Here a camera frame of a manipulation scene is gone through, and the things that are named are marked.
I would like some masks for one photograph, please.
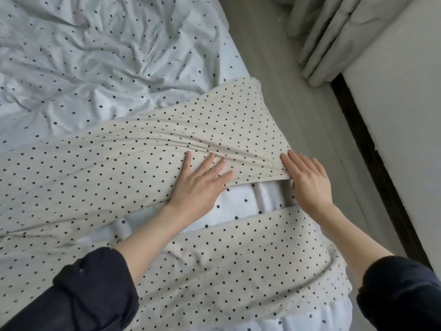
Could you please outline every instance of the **person's left arm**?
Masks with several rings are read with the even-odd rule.
[[[139,308],[135,284],[174,235],[209,212],[233,178],[219,173],[225,159],[211,167],[214,154],[191,172],[184,158],[170,202],[116,249],[99,248],[63,267],[53,286],[3,325],[1,331],[120,331]]]

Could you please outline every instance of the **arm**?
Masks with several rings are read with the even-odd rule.
[[[337,246],[362,285],[357,303],[378,330],[441,330],[441,283],[422,264],[394,256],[332,203],[331,184],[317,159],[292,150],[281,159],[294,179],[300,207]]]
[[[191,152],[184,158],[170,202],[116,249],[99,248],[63,267],[53,286],[3,325],[1,331],[121,331],[138,310],[135,284],[170,239],[209,212],[233,178],[219,173],[226,161],[211,167],[214,154],[190,171]]]

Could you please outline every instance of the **sleeve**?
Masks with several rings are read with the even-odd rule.
[[[441,330],[441,283],[419,262],[388,256],[374,262],[357,296],[377,330]]]
[[[63,267],[53,286],[6,323],[1,331],[120,331],[139,308],[124,257],[99,248]]]

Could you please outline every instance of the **wooden floor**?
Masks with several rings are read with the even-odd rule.
[[[274,120],[296,151],[317,157],[328,172],[334,203],[358,227],[405,255],[329,84],[300,77],[298,43],[287,38],[288,10],[272,0],[219,0],[230,34],[251,76],[262,83]],[[352,330],[374,330],[354,304]]]

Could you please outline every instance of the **black sleeve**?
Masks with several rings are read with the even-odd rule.
[[[53,286],[1,331],[120,331],[135,317],[138,295],[123,256],[110,248],[63,267]]]
[[[441,283],[431,269],[397,256],[374,262],[357,296],[377,330],[441,330]]]

